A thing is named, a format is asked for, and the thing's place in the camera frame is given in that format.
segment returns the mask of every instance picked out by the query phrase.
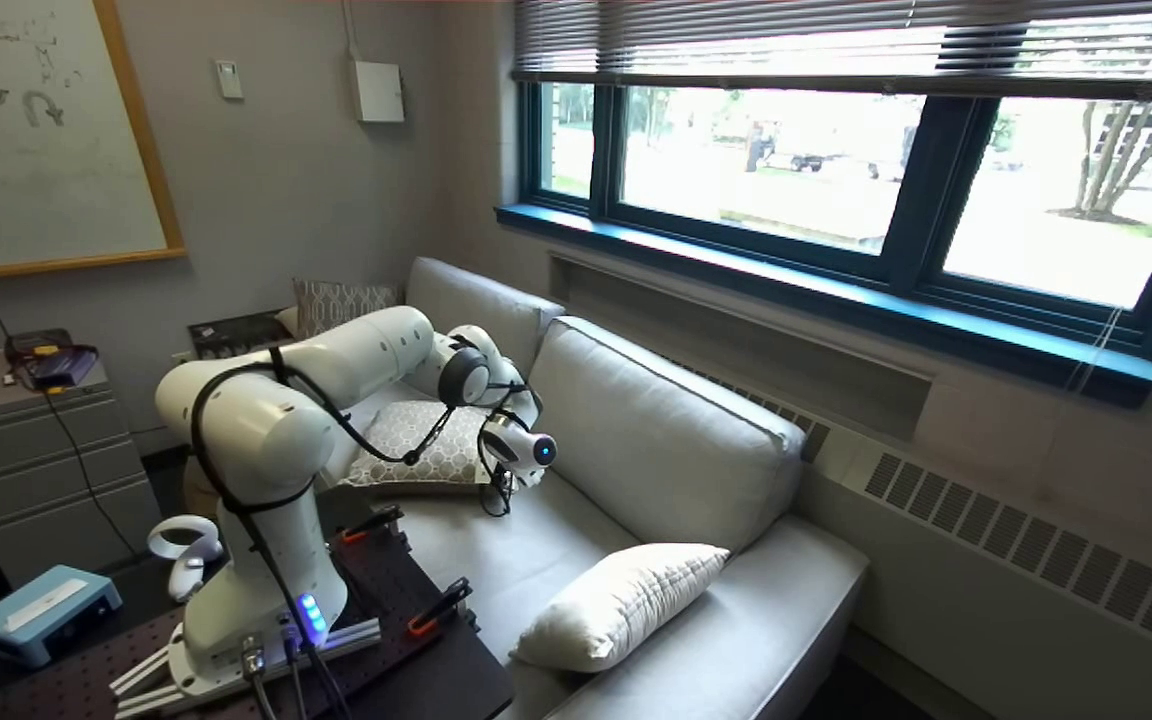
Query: whiteboard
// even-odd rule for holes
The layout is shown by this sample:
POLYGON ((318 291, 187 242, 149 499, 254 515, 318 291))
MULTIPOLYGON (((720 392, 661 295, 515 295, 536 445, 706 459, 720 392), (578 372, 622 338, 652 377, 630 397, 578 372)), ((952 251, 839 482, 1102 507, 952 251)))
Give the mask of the whiteboard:
POLYGON ((0 277, 181 257, 111 0, 0 0, 0 277))

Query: tree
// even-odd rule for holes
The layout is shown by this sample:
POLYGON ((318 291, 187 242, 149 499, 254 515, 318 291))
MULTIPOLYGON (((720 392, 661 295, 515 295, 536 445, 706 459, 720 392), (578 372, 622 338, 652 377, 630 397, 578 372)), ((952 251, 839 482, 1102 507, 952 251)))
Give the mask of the tree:
POLYGON ((1077 215, 1113 219, 1113 210, 1152 161, 1152 106, 1149 99, 1091 99, 1083 108, 1083 161, 1077 215))

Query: desk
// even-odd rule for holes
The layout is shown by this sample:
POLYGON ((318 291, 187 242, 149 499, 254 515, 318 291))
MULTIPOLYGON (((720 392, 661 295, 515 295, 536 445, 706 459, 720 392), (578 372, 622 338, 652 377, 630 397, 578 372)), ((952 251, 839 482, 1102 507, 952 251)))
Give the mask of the desk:
MULTIPOLYGON (((384 643, 331 662, 331 678, 347 687, 347 705, 358 717, 376 720, 485 720, 495 717, 509 702, 509 671, 479 643, 472 622, 456 622, 431 643, 405 642, 407 617, 437 601, 431 579, 407 556, 407 539, 376 539, 366 549, 337 553, 340 571, 352 585, 352 606, 369 617, 379 617, 384 643)), ((111 630, 101 634, 83 652, 21 678, 0 687, 0 717, 111 717, 109 680, 133 669, 142 658, 163 643, 178 612, 163 606, 163 568, 116 578, 127 608, 111 630)), ((297 717, 291 694, 274 686, 274 705, 279 717, 297 717)), ((318 671, 304 671, 304 687, 314 708, 331 713, 318 671)), ((255 705, 225 702, 198 708, 209 720, 241 720, 261 717, 255 705)))
POLYGON ((76 390, 3 390, 0 356, 0 568, 12 585, 54 563, 109 568, 162 519, 142 451, 91 356, 76 390))

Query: floor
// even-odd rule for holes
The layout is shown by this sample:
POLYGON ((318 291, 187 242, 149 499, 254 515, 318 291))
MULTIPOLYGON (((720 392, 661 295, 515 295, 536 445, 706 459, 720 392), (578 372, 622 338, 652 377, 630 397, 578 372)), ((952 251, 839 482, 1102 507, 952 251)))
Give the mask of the floor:
MULTIPOLYGON (((163 515, 181 513, 181 451, 152 456, 149 476, 156 484, 163 515)), ((803 713, 803 720, 932 720, 876 678, 858 669, 847 658, 833 669, 820 695, 803 713)))

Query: heater vent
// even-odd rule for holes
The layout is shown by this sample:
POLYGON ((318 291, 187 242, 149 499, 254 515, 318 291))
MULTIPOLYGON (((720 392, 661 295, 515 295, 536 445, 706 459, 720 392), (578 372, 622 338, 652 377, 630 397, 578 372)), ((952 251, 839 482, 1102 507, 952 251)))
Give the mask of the heater vent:
POLYGON ((888 507, 1152 637, 1152 563, 884 451, 863 484, 888 507))

